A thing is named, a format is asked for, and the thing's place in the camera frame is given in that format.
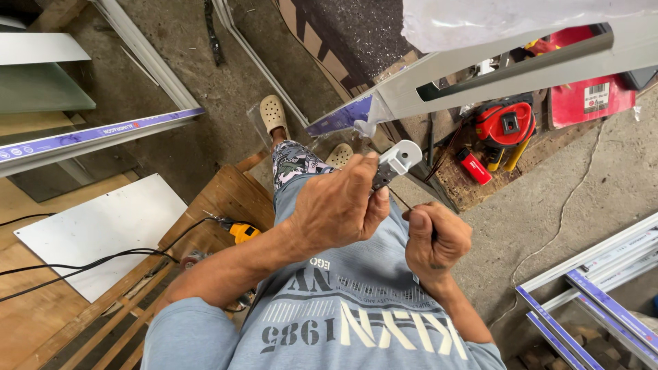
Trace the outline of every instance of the hand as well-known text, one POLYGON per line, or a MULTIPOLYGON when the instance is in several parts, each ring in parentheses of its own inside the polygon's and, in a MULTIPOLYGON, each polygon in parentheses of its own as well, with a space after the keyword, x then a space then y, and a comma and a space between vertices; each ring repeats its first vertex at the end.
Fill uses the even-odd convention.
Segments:
POLYGON ((449 277, 449 271, 470 249, 470 226, 444 205, 431 201, 419 204, 402 217, 409 221, 407 265, 424 283, 449 277), (432 240, 432 226, 436 240, 432 240))
POLYGON ((301 259, 374 234, 389 213, 387 187, 368 198, 377 166, 377 153, 355 154, 342 171, 315 176, 299 191, 285 227, 301 259))

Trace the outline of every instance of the light blue t-shirt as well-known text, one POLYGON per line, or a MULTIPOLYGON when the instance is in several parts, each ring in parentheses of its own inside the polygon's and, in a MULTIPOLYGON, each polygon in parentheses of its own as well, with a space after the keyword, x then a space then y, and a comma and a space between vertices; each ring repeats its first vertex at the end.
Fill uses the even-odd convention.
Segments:
MULTIPOLYGON (((277 191, 275 223, 292 214, 310 176, 277 191)), ((141 368, 504 370, 495 345, 464 342, 414 281, 407 239, 408 224, 391 202, 370 240, 324 251, 262 281, 240 333, 201 298, 173 303, 149 327, 141 368)))

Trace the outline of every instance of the man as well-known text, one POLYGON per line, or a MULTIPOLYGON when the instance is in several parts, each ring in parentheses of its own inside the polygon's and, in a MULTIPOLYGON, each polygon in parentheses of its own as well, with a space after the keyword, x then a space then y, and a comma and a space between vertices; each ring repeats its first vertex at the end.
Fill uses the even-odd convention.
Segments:
POLYGON ((470 227, 436 202, 402 214, 386 187, 369 196, 375 153, 334 171, 287 140, 282 111, 275 96, 261 103, 276 226, 170 285, 141 368, 504 369, 450 275, 470 227), (256 284, 236 333, 222 308, 256 284))

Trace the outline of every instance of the white plastic sheet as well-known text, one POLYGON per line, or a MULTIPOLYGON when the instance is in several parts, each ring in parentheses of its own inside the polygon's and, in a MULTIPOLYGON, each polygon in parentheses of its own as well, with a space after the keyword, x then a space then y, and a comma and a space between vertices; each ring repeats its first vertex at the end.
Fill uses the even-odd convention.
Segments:
POLYGON ((423 53, 501 40, 533 30, 658 13, 656 0, 403 0, 402 36, 423 53))

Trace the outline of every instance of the white panel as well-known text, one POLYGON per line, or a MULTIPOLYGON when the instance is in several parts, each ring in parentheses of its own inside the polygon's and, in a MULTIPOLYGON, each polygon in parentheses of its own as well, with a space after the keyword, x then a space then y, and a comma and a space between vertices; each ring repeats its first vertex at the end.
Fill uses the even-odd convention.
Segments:
POLYGON ((69 34, 0 32, 0 65, 87 61, 91 59, 69 34))
MULTIPOLYGON (((154 174, 14 234, 46 263, 82 266, 124 250, 156 249, 186 209, 160 175, 154 174)), ((116 257, 66 281, 93 303, 146 257, 116 257)), ((75 271, 54 270, 62 276, 75 271)))

